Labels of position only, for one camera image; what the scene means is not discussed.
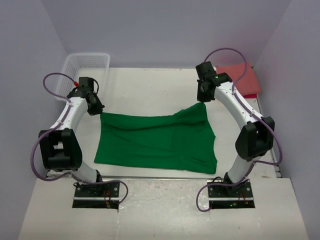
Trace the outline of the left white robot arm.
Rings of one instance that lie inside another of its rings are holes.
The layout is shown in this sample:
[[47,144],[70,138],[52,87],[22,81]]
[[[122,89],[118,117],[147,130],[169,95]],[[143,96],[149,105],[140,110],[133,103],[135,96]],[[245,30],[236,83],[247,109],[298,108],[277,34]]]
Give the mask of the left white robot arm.
[[36,169],[34,156],[36,148],[40,148],[44,168],[61,173],[57,177],[45,177],[44,181],[52,182],[64,176],[72,176],[77,182],[86,184],[87,192],[97,197],[104,190],[102,176],[98,170],[85,163],[76,130],[85,113],[90,116],[100,115],[105,106],[98,97],[99,84],[94,78],[80,77],[78,81],[72,80],[71,83],[74,88],[66,96],[45,87],[48,93],[64,100],[65,107],[49,129],[39,132],[31,151],[31,169]]

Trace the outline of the green t shirt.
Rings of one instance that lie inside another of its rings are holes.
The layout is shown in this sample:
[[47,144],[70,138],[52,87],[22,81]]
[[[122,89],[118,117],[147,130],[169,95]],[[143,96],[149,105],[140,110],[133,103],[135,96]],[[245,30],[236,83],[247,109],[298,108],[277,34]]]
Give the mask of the green t shirt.
[[216,173],[216,136],[204,103],[163,116],[104,112],[100,123],[96,164]]

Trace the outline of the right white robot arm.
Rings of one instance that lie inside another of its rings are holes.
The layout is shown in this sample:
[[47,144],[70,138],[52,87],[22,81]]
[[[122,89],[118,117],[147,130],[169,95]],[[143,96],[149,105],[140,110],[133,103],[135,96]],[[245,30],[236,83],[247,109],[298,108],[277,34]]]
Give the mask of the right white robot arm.
[[275,129],[272,117],[258,113],[240,94],[227,73],[217,73],[211,62],[195,67],[198,76],[197,100],[208,103],[219,100],[235,119],[240,133],[235,141],[236,159],[223,179],[223,191],[233,197],[241,191],[240,183],[249,175],[255,161],[259,161],[273,147]]

